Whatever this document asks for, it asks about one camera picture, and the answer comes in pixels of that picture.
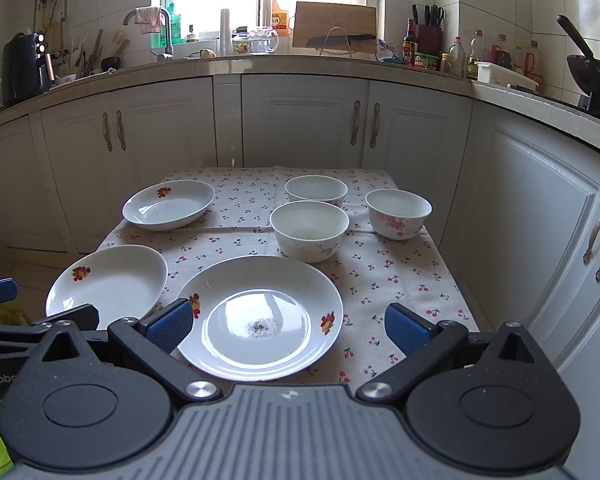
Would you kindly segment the white floral bowl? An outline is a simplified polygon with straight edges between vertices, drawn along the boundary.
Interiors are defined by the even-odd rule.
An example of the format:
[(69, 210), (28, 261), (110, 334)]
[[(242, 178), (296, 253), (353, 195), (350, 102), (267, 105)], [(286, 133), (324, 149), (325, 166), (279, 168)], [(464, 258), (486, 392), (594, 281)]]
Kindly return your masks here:
[(338, 252), (350, 219), (338, 206), (316, 200), (296, 200), (270, 214), (282, 254), (305, 263), (318, 263)]

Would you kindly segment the large white fruit-print plate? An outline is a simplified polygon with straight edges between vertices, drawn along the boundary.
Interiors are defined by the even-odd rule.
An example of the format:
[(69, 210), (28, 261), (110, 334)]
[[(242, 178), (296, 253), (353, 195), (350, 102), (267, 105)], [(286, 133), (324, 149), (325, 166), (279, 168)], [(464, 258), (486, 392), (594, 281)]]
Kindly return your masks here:
[(199, 272), (181, 290), (194, 325), (178, 345), (190, 365), (232, 382), (300, 372), (335, 344), (343, 302), (320, 270), (294, 259), (245, 256)]

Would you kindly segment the knife block with knives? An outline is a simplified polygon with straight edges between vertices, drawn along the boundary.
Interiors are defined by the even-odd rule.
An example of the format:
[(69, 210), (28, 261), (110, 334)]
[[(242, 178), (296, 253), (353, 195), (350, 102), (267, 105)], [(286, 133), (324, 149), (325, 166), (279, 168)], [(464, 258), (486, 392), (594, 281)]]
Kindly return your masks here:
[(419, 52), (438, 56), (442, 51), (444, 9), (436, 4), (432, 6), (413, 4), (412, 17), (415, 22)]

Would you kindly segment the white kitchen base cabinets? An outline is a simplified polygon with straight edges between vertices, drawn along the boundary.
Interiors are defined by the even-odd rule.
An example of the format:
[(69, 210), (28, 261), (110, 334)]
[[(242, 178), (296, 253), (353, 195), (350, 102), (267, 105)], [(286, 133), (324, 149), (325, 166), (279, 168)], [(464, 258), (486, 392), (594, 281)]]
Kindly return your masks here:
[(129, 222), (129, 198), (179, 171), (270, 167), (381, 170), (426, 198), (419, 233), (473, 326), (528, 327), (580, 404), (569, 469), (600, 479), (600, 125), (573, 110), (481, 86), (458, 96), (314, 75), (58, 92), (0, 125), (0, 235), (87, 254)]

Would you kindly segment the black air fryer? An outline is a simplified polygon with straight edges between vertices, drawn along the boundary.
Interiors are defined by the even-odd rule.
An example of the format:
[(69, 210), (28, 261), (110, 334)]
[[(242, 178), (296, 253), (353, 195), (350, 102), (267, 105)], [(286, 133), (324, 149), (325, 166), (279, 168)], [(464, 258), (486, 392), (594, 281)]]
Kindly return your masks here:
[(3, 48), (3, 105), (13, 106), (50, 90), (55, 80), (52, 58), (42, 32), (18, 32)]

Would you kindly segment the pink-flower white bowl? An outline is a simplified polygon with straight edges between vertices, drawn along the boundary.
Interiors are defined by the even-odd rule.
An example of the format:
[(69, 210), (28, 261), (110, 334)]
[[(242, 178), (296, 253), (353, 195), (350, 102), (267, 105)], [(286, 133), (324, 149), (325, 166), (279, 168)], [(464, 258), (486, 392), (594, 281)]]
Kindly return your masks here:
[(365, 196), (374, 231), (388, 240), (410, 240), (424, 226), (432, 206), (422, 196), (398, 190), (378, 188)]

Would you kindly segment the cherry print tablecloth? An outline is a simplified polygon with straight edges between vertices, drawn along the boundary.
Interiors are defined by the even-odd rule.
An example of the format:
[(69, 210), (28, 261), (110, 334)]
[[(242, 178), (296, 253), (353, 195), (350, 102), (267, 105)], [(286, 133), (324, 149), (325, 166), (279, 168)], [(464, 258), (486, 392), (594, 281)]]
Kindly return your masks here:
[[(284, 257), (268, 219), (287, 201), (285, 183), (291, 168), (207, 168), (183, 170), (176, 180), (211, 184), (215, 199), (190, 226), (151, 232), (119, 223), (104, 246), (145, 245), (163, 256), (168, 277), (162, 302), (181, 297), (199, 272), (227, 259), (245, 256)], [(340, 169), (336, 176), (349, 188), (343, 209), (350, 219), (341, 246), (332, 258), (311, 263), (337, 287), (343, 302), (339, 336), (324, 356), (279, 384), (329, 384), (356, 388), (403, 359), (385, 332), (385, 310), (397, 302), (431, 322), (454, 320), (473, 326), (474, 319), (427, 232), (410, 240), (386, 240), (370, 225), (365, 196), (391, 188), (381, 170)]]

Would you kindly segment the dark soy sauce bottle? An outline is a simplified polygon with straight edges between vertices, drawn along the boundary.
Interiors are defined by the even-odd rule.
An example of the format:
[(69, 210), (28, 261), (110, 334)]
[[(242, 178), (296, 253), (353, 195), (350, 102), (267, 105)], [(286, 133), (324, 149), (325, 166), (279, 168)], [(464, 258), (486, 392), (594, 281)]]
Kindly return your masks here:
[(406, 22), (406, 34), (402, 42), (403, 63), (407, 66), (415, 65), (418, 41), (415, 34), (416, 24), (412, 18)]

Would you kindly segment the black wok pan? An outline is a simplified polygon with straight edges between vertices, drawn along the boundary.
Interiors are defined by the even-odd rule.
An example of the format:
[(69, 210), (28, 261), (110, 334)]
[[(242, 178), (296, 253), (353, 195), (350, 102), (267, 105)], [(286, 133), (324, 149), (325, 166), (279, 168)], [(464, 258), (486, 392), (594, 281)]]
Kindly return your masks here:
[(600, 119), (600, 60), (586, 43), (570, 19), (558, 14), (556, 22), (580, 50), (580, 54), (567, 56), (570, 74), (585, 95), (584, 109)]

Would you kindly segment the clear glass mug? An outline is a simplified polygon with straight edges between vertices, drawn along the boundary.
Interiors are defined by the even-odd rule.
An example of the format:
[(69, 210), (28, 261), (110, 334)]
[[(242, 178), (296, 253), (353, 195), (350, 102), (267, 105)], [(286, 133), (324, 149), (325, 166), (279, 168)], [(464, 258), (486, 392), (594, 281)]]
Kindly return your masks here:
[(279, 36), (271, 26), (261, 26), (248, 32), (249, 49), (251, 54), (272, 54), (279, 45)]

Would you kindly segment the wooden cutting board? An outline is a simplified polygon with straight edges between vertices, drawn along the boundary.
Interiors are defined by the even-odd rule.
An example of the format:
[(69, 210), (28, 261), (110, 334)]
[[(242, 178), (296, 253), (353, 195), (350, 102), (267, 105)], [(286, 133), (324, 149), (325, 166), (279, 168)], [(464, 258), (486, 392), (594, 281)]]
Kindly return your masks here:
[(298, 1), (289, 50), (292, 54), (375, 55), (376, 8)]

